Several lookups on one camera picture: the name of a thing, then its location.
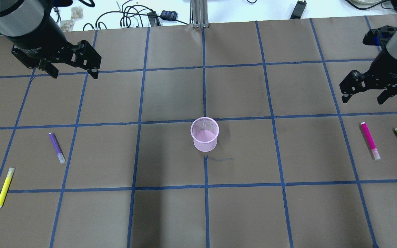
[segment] white table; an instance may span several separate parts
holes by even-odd
[[[307,6],[302,18],[323,18],[340,16],[375,16],[380,14],[397,14],[394,10],[383,9],[378,5],[369,10],[357,10],[350,6],[345,0],[306,0]],[[87,7],[77,0],[74,0],[72,7],[83,6],[84,19],[78,20],[73,27],[73,31],[82,30],[85,23],[90,22],[94,25],[96,19],[107,11],[118,11],[119,8],[115,0],[94,0],[94,8]],[[162,10],[176,11],[178,20],[189,22],[190,1],[189,0],[132,0],[127,5],[141,4],[160,14]],[[250,4],[246,0],[208,0],[209,22],[248,22],[262,20],[289,19],[295,7],[296,0],[257,0]],[[391,8],[389,2],[384,3],[386,8]],[[69,20],[71,16],[71,6],[60,8],[62,20]],[[120,28],[120,13],[111,13],[103,16],[100,21],[104,22],[108,29]],[[142,16],[144,25],[148,25],[148,18]],[[163,21],[162,25],[181,25],[178,22]]]

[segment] metal stand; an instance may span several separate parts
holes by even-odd
[[[192,26],[194,28],[209,27],[208,22],[208,0],[191,0]]]

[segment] black cable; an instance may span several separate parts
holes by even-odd
[[[352,7],[354,7],[355,9],[367,10],[367,9],[376,7],[376,6],[378,6],[378,5],[381,5],[381,6],[382,6],[383,3],[388,2],[388,1],[390,1],[390,0],[382,0],[382,1],[380,1],[379,3],[376,3],[376,4],[374,4],[374,5],[370,6],[370,7],[367,7],[367,8],[360,8],[360,7],[356,6],[356,5],[354,5],[352,2],[350,2],[350,0],[345,0],[345,1],[348,2],[348,3],[349,3]]]
[[[99,22],[99,29],[101,29],[101,26],[100,26],[101,23],[104,24],[105,29],[107,29],[107,25],[105,25],[105,23],[103,23],[103,22]]]
[[[94,2],[93,2],[93,0],[88,0],[90,3],[87,3],[87,2],[85,2],[84,0],[79,0],[79,2],[81,2],[81,3],[83,3],[85,6],[88,6],[88,7],[91,7],[91,8],[93,8],[94,7]]]
[[[98,28],[98,23],[99,23],[99,19],[102,17],[102,16],[104,16],[104,15],[106,15],[106,14],[110,14],[110,13],[123,13],[122,11],[108,11],[108,12],[105,12],[105,13],[103,13],[103,14],[101,14],[99,17],[98,17],[98,19],[96,20],[96,22],[95,22],[95,24],[94,24],[94,26],[96,27],[96,28]],[[132,14],[132,16],[130,16],[130,17],[133,17],[133,16],[151,16],[151,17],[161,17],[161,16],[159,16],[159,15],[153,15],[153,14],[139,14],[139,13],[129,13],[129,14]],[[185,25],[188,25],[186,22],[183,22],[183,21],[179,21],[179,20],[175,20],[176,22],[180,22],[180,23],[182,23],[182,24],[185,24]]]
[[[134,6],[126,6],[126,7],[125,7],[125,10],[123,11],[123,16],[127,16],[127,17],[128,17],[128,18],[126,19],[126,24],[128,24],[128,20],[130,21],[130,24],[129,24],[129,25],[126,25],[127,27],[130,27],[130,26],[131,26],[131,17],[134,17],[134,18],[137,19],[137,17],[136,17],[135,15],[129,16],[129,13],[130,13],[131,8],[133,8],[134,10],[136,10],[137,13],[140,13],[140,12],[142,12],[142,11],[148,9],[148,8],[145,8],[145,9],[142,9],[142,10],[138,11]],[[142,27],[143,27],[142,16],[139,15],[139,19],[140,19],[140,23],[142,24]]]
[[[132,0],[128,0],[128,1],[126,1],[125,3],[123,3],[123,5],[122,5],[122,11],[123,11],[123,6],[125,6],[127,3],[129,3],[129,2],[131,2]]]
[[[84,27],[82,28],[82,31],[84,31],[84,30],[85,30],[85,27],[86,27],[87,25],[90,25],[90,26],[91,26],[91,28],[93,28],[93,29],[94,29],[94,27],[93,27],[93,25],[92,25],[91,23],[86,23],[86,24],[84,25]]]
[[[151,11],[151,13],[156,13],[154,10],[152,10],[152,9],[150,9],[150,8],[148,8],[147,6],[144,6],[144,5],[136,4],[136,5],[133,5],[133,7],[143,7],[143,8],[145,8],[145,9],[148,9],[149,11]],[[151,16],[151,17],[160,17],[160,16],[155,15],[155,14],[147,15],[147,16]],[[157,21],[157,25],[160,26],[160,21],[159,21],[158,18],[156,18],[156,21]]]
[[[62,19],[59,14],[59,9],[57,7],[53,7],[53,9],[54,9],[55,13],[58,15],[58,19],[56,20],[56,23],[62,22]]]

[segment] white marker cap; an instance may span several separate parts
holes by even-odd
[[[375,160],[381,159],[381,157],[379,156],[379,152],[376,148],[372,149],[371,152],[373,153],[373,157],[375,158]]]
[[[62,153],[58,153],[58,159],[59,159],[59,162],[61,162],[61,164],[65,163],[65,158],[63,157]]]

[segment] yellow marker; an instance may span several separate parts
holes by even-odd
[[[3,185],[3,189],[1,190],[1,194],[0,194],[0,207],[2,207],[4,204],[5,196],[7,195],[7,190],[10,185],[11,178],[13,177],[13,173],[14,173],[14,168],[9,168],[6,180]]]

